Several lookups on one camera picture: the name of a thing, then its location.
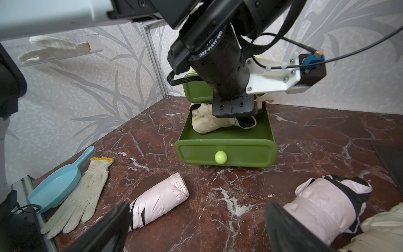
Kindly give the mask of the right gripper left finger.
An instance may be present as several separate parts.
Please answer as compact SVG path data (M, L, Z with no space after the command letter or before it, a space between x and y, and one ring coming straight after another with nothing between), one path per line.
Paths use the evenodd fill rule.
M129 204L120 202L79 236L65 252L121 252L129 230Z

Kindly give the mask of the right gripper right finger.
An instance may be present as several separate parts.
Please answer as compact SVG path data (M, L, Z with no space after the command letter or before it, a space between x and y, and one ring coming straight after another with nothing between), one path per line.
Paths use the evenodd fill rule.
M268 203L264 223L274 252L333 252L283 207Z

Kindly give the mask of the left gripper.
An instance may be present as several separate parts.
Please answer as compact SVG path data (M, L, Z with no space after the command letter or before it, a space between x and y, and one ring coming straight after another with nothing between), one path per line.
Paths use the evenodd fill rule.
M212 113L218 118L241 118L258 112L254 95L247 94L250 71L247 56L271 45L253 45L282 13L287 16L273 39L278 42L293 26L305 1L205 1L182 27L168 61L172 86L205 81L213 91ZM179 78L190 69L195 78Z

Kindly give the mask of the cream umbrella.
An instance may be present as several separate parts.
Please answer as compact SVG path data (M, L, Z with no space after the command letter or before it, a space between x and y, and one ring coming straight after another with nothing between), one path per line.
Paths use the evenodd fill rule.
M401 252L403 250L403 204L376 214L361 224L362 233L340 252Z
M247 130L257 125L255 115L242 118L217 118L212 114L212 104L194 104L190 106L193 129L200 134L207 134L220 128L239 127Z

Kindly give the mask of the green bottom drawer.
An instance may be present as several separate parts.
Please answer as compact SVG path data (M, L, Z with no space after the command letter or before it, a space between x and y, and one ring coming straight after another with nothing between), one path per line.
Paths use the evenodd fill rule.
M206 134L197 133L189 114L174 148L179 159L188 164L265 168L273 165L278 154L266 104L255 115L252 129L231 126Z

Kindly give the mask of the green drawer cabinet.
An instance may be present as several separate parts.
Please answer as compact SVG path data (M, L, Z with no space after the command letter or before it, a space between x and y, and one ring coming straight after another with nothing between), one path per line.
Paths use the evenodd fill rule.
M193 81L182 84L187 100L194 104L211 104L213 90L204 81Z

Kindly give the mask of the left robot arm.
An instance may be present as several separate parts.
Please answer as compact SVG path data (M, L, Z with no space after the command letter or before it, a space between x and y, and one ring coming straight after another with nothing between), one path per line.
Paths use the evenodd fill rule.
M276 44L293 26L305 1L1 1L1 40L44 35L120 22L165 20L179 29L167 59L172 67L167 81L194 69L213 89L213 114L234 117L219 109L219 100L235 101L250 93L250 56L270 45L254 45L282 13L287 12Z

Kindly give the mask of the pink umbrella by cabinet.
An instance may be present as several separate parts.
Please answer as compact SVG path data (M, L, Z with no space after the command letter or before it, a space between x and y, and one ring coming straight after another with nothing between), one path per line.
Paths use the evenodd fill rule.
M326 245L342 233L360 233L360 216L373 191L360 177L326 175L310 178L283 208Z

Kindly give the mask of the pink umbrella left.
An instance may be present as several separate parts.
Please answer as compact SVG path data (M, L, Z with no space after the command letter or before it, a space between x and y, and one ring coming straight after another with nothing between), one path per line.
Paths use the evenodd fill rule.
M142 228L184 203L190 196L185 180L175 173L146 190L129 204L129 219L118 227L131 232Z

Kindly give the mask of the white work glove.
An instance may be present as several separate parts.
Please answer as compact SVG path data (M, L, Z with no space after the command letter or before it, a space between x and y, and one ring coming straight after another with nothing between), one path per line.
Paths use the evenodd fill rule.
M109 167L114 159L94 157L77 187L64 200L54 215L42 227L41 234L51 239L59 233L70 233L80 223L90 220L109 176Z

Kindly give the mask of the blue dustpan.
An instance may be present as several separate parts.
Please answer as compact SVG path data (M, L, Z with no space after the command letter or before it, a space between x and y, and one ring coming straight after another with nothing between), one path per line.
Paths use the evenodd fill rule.
M80 167L94 151L94 146L88 147L75 162L56 170L35 187L27 199L31 205L39 206L36 213L55 207L73 191L81 179Z

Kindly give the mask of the pink cherry blossom tree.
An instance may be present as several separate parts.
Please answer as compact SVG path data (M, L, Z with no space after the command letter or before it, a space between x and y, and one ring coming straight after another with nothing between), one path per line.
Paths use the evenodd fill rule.
M373 149L396 186L403 192L403 148L375 144Z

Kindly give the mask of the white glove on shelf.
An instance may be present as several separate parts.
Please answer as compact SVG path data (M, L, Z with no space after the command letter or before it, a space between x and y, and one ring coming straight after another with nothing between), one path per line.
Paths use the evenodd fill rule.
M58 59L68 56L89 53L91 46L89 42L73 43L64 39L50 36L32 36L29 38L32 45L40 49L30 50L18 56L23 64L41 63L49 59Z

